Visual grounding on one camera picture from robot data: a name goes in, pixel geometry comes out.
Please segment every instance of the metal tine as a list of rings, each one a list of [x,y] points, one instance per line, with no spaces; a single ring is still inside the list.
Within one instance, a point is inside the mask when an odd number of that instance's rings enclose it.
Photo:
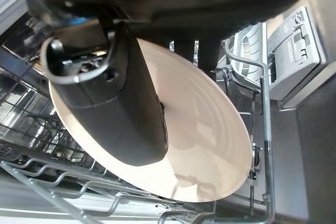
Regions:
[[[24,156],[24,153],[23,152],[20,152],[19,154],[17,154],[15,157],[13,158],[3,158],[3,159],[6,159],[6,161],[8,162],[14,162],[16,160],[18,160],[20,157]]]
[[[161,214],[157,224],[164,224],[165,221],[169,218],[176,218],[176,217],[188,217],[189,215],[196,215],[197,212],[189,211],[189,210],[174,210],[174,211],[167,211]]]
[[[64,212],[74,216],[77,220],[81,221],[85,224],[102,224],[102,222],[95,220],[91,216],[88,216],[83,210],[75,207],[73,204],[65,201],[57,194],[46,190],[45,188],[41,187],[38,183],[35,183],[31,179],[28,179],[25,175],[23,175],[20,170],[16,168],[12,168],[10,164],[5,161],[1,161],[0,166],[6,170],[9,174],[13,175],[17,178],[20,182],[24,183],[29,188],[33,189],[36,193],[41,195],[44,199],[51,202],[55,206],[62,209]]]
[[[4,153],[4,154],[1,154],[1,156],[7,156],[9,153],[11,153],[12,151],[15,151],[15,149],[14,148],[11,148],[11,149],[9,149],[6,153]]]
[[[115,200],[111,208],[108,211],[85,210],[85,213],[91,216],[96,216],[96,217],[108,217],[115,212],[115,210],[117,209],[117,206],[122,200],[130,200],[130,201],[135,201],[135,202],[161,203],[161,204],[166,204],[166,205],[178,204],[175,201],[169,201],[169,200],[164,200],[164,199],[154,199],[154,198],[148,198],[148,197],[143,197],[143,196],[120,194],[115,197]]]
[[[44,185],[46,184],[45,181],[41,181],[41,180],[37,180],[37,181],[40,184],[44,184]],[[143,193],[143,191],[128,188],[128,187],[121,186],[121,185],[113,185],[113,184],[107,184],[107,183],[96,182],[96,181],[88,181],[88,182],[83,184],[83,187],[81,188],[80,191],[77,191],[75,193],[73,193],[73,192],[62,192],[61,195],[62,195],[62,197],[65,197],[65,198],[77,199],[80,196],[82,196],[90,186],[99,186],[99,187],[103,187],[103,188],[106,188],[106,189],[113,189],[113,190],[118,190],[118,191],[124,191],[124,192],[127,192],[127,193],[134,193],[134,194]]]

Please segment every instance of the white plate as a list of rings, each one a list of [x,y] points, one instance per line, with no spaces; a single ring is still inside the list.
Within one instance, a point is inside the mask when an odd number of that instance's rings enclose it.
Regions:
[[[50,85],[63,124],[97,162],[143,190],[189,202],[234,193],[246,180],[252,159],[251,142],[239,113],[193,64],[150,42],[139,39],[139,44],[165,107],[169,149],[163,160],[145,166],[120,162],[90,136]]]

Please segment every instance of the wire rack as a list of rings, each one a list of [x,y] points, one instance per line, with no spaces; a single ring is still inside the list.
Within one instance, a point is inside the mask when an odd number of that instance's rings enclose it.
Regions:
[[[34,61],[21,59],[29,68],[21,76],[2,71],[10,85],[0,91],[0,166],[37,194],[72,215],[83,223],[101,223],[101,217],[113,215],[121,202],[135,201],[162,206],[165,212],[159,223],[167,219],[184,220],[189,223],[271,223],[275,214],[274,179],[271,159],[270,102],[268,97],[267,66],[247,59],[235,57],[228,50],[227,58],[258,66],[264,75],[260,90],[253,90],[251,111],[240,112],[250,116],[251,140],[254,141],[254,120],[256,96],[261,96],[264,119],[264,146],[253,145],[253,163],[248,179],[255,179],[258,173],[259,154],[265,155],[266,188],[263,201],[254,199],[254,185],[250,186],[250,197],[236,195],[249,202],[250,215],[246,218],[219,217],[216,202],[211,212],[199,212],[183,202],[164,199],[140,190],[107,171],[90,157],[71,137],[62,125],[49,97],[37,92],[25,82],[25,75],[34,71]],[[220,70],[223,73],[226,91],[231,86],[230,65]],[[75,207],[65,199],[78,199],[87,192],[110,198],[108,211],[87,210]],[[255,204],[266,207],[265,215],[255,217]]]

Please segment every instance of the dishwasher rack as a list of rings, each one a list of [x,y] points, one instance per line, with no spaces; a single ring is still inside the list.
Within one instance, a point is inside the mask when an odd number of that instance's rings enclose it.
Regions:
[[[249,116],[251,139],[253,141],[254,118],[256,115],[256,96],[260,95],[263,107],[265,141],[263,152],[265,156],[266,188],[263,201],[254,199],[254,186],[250,187],[250,197],[236,195],[249,202],[248,217],[224,218],[219,217],[216,201],[212,212],[199,212],[183,202],[158,197],[149,192],[140,190],[115,176],[90,157],[71,137],[55,113],[49,97],[39,94],[25,81],[26,71],[22,76],[13,73],[2,73],[11,76],[13,86],[0,96],[0,104],[7,108],[6,114],[0,114],[0,166],[20,182],[33,189],[37,194],[70,214],[83,223],[102,223],[99,217],[110,216],[116,208],[127,201],[145,202],[162,206],[166,210],[159,223],[164,224],[166,219],[175,219],[198,223],[271,223],[275,215],[274,177],[271,152],[270,128],[270,101],[268,95],[267,66],[234,56],[229,50],[229,41],[226,42],[227,58],[258,66],[263,71],[260,79],[261,89],[253,90],[251,111],[240,112]],[[34,61],[26,61],[33,71]],[[231,86],[230,72],[232,68],[226,65],[223,69],[223,81],[226,91]],[[21,87],[21,92],[13,91]],[[254,156],[262,151],[254,145]],[[255,176],[254,158],[251,166],[250,178]],[[108,211],[80,209],[65,199],[77,199],[87,192],[94,192],[111,198],[111,207]],[[254,205],[266,207],[265,215],[256,217]]]

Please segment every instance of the dishwasher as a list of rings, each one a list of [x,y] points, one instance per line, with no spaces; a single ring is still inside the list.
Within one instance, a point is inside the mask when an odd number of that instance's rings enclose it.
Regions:
[[[336,10],[324,0],[319,8],[329,12],[317,16],[305,1],[272,35],[277,20],[223,42],[217,84],[246,124],[253,162],[234,194],[187,203],[134,187],[76,143],[39,64],[50,28],[30,17],[24,0],[0,0],[2,223],[333,223],[336,48],[334,24],[325,24]]]

